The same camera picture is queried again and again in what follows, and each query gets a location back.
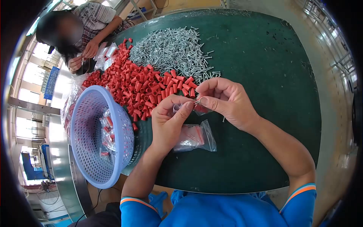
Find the fan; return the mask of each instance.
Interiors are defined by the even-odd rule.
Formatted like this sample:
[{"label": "fan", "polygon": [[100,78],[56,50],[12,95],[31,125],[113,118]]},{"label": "fan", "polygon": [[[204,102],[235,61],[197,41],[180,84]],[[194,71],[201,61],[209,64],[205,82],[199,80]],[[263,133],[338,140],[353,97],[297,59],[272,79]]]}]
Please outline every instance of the fan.
[{"label": "fan", "polygon": [[46,205],[53,205],[59,199],[59,193],[55,182],[42,181],[39,189],[42,191],[37,193],[39,200]]}]

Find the worker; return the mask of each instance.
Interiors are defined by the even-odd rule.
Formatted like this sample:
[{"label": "worker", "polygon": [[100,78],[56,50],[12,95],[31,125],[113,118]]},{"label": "worker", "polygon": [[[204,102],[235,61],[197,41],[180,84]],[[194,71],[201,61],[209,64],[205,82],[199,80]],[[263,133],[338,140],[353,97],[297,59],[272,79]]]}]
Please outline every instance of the worker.
[{"label": "worker", "polygon": [[[193,109],[192,99],[171,95],[152,111],[152,143],[123,186],[122,227],[311,226],[316,198],[315,164],[305,146],[259,116],[241,84],[217,77],[202,82],[196,91],[203,106],[256,137],[279,162],[289,177],[288,200],[278,210],[261,193],[213,195],[176,190],[171,195],[174,208],[162,221],[148,203],[148,195],[163,159],[176,145],[182,125]],[[174,103],[184,105],[170,117]]]},{"label": "worker", "polygon": [[83,58],[93,58],[99,44],[107,37],[130,28],[111,7],[85,3],[70,10],[44,15],[36,28],[38,42],[54,46],[69,71],[75,74]]}]

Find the floor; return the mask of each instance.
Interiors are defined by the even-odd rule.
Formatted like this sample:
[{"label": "floor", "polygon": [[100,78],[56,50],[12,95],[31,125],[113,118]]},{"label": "floor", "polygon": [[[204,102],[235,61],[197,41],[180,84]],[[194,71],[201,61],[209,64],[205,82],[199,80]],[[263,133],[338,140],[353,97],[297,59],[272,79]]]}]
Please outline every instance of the floor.
[{"label": "floor", "polygon": [[[160,8],[159,13],[168,13],[186,8],[213,8],[220,6],[219,0],[155,0]],[[288,21],[294,28],[304,46],[314,71],[322,115],[322,136],[319,161],[317,164],[317,199],[315,203],[313,226],[318,226],[327,211],[342,198],[354,170],[356,147],[352,143],[351,104],[352,94],[347,85],[347,75],[334,67],[336,59],[345,53],[340,44],[338,31],[326,31],[319,22],[303,12],[304,0],[231,0],[230,8],[261,12]],[[151,8],[149,0],[139,0],[138,6]],[[132,11],[128,5],[120,14],[126,18]],[[141,23],[142,19],[133,21]],[[119,190],[126,180],[121,175],[115,187]],[[89,186],[94,205],[97,202],[98,190]],[[107,202],[118,202],[120,192],[110,188],[100,195],[96,212],[104,210]],[[166,191],[168,195],[173,189],[155,185],[153,193]],[[281,208],[287,199],[288,187],[268,191],[272,201]],[[164,211],[170,212],[170,198],[164,201]]]}]

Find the perforated basket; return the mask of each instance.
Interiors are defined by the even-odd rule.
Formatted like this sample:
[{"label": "perforated basket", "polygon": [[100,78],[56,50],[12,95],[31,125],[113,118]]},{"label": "perforated basket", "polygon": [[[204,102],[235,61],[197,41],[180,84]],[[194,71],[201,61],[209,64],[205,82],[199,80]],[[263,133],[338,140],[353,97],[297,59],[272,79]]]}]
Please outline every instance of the perforated basket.
[{"label": "perforated basket", "polygon": [[[110,108],[114,125],[115,165],[99,156],[102,146],[101,122],[104,109]],[[109,91],[93,85],[87,88],[74,106],[70,140],[73,155],[83,176],[93,186],[106,189],[118,180],[134,150],[134,131],[126,111],[117,104]]]}]

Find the woman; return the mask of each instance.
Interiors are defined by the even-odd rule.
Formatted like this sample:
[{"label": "woman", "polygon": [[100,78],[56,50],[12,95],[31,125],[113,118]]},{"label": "woman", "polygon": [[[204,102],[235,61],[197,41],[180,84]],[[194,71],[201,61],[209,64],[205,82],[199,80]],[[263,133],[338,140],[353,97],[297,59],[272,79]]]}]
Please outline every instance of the woman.
[{"label": "woman", "polygon": [[85,3],[71,10],[47,13],[39,20],[36,37],[38,42],[54,46],[69,71],[75,74],[83,58],[96,55],[102,40],[129,27],[131,24],[117,16],[111,7]]}]

